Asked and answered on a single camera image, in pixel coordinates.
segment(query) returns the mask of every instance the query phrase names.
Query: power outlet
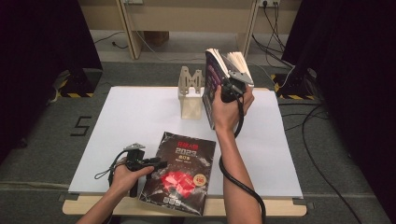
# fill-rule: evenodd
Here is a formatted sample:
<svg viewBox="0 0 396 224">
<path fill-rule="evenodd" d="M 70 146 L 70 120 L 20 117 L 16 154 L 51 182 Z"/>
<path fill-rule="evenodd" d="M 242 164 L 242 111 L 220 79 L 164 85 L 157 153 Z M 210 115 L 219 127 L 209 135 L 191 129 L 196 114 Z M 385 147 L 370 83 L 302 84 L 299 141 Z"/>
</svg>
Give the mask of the power outlet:
<svg viewBox="0 0 396 224">
<path fill-rule="evenodd" d="M 276 4 L 279 7 L 280 0 L 260 0 L 259 7 L 263 7 L 263 2 L 267 2 L 267 7 L 275 7 Z"/>
</svg>

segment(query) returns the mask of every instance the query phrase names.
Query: black curtain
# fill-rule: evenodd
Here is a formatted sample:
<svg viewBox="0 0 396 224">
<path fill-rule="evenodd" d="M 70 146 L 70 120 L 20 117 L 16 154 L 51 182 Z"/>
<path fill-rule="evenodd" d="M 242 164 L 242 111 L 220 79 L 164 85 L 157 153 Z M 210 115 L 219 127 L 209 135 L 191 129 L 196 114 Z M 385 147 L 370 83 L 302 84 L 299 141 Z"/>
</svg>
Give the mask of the black curtain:
<svg viewBox="0 0 396 224">
<path fill-rule="evenodd" d="M 102 69 L 77 0 L 0 2 L 0 162 L 29 133 L 63 71 Z"/>
<path fill-rule="evenodd" d="M 396 223 L 396 3 L 304 0 L 283 59 L 317 74 L 326 106 Z"/>
</svg>

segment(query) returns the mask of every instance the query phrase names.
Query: person's arm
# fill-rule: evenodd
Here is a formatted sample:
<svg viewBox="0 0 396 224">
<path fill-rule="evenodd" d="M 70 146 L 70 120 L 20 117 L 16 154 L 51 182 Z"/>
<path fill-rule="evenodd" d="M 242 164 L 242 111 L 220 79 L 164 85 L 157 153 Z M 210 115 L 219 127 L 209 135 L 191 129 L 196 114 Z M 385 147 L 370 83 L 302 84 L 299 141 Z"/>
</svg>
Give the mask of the person's arm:
<svg viewBox="0 0 396 224">
<path fill-rule="evenodd" d="M 223 103 L 220 93 L 221 87 L 218 87 L 213 102 L 213 119 L 224 167 L 237 180 L 254 189 L 233 136 L 233 127 L 239 120 L 237 102 Z M 252 89 L 247 87 L 244 94 L 245 114 L 253 101 Z M 223 177 L 223 193 L 228 223 L 262 223 L 261 210 L 256 199 L 226 177 Z"/>
<path fill-rule="evenodd" d="M 150 166 L 131 172 L 125 165 L 118 166 L 108 191 L 77 223 L 103 223 L 137 179 L 150 174 L 153 170 L 154 167 Z"/>
</svg>

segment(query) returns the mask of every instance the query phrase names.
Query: hardcover book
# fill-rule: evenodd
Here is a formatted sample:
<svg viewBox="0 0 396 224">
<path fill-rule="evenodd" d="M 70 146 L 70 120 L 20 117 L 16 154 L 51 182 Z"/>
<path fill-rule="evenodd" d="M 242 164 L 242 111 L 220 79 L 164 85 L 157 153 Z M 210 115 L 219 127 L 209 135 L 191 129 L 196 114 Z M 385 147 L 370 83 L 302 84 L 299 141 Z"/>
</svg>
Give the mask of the hardcover book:
<svg viewBox="0 0 396 224">
<path fill-rule="evenodd" d="M 205 56 L 205 90 L 202 98 L 210 128 L 214 129 L 212 103 L 215 98 L 217 86 L 224 86 L 230 83 L 229 88 L 233 90 L 231 91 L 230 89 L 229 92 L 224 94 L 222 92 L 221 98 L 223 102 L 231 102 L 235 99 L 233 93 L 243 94 L 246 84 L 253 87 L 253 80 L 241 52 L 229 52 L 224 56 L 219 53 L 218 49 L 207 49 Z"/>
<path fill-rule="evenodd" d="M 139 200 L 202 216 L 216 142 L 165 132 L 156 157 L 168 166 L 146 181 Z"/>
</svg>

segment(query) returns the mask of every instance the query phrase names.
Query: white paper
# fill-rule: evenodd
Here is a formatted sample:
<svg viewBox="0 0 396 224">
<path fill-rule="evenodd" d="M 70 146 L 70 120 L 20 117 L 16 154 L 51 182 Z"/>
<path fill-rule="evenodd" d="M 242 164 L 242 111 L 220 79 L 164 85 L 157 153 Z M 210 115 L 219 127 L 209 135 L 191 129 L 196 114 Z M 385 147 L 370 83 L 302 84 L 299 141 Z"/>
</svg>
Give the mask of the white paper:
<svg viewBox="0 0 396 224">
<path fill-rule="evenodd" d="M 206 115 L 198 120 L 180 117 L 175 92 L 177 88 L 111 88 L 69 191 L 106 192 L 108 175 L 101 179 L 94 176 L 108 169 L 115 157 L 135 142 L 146 146 L 145 158 L 154 157 L 163 132 L 217 141 Z M 236 141 L 254 188 L 263 197 L 302 198 L 276 96 L 272 91 L 258 89 L 253 94 L 255 101 Z M 222 195 L 219 156 L 217 144 L 209 195 Z"/>
</svg>

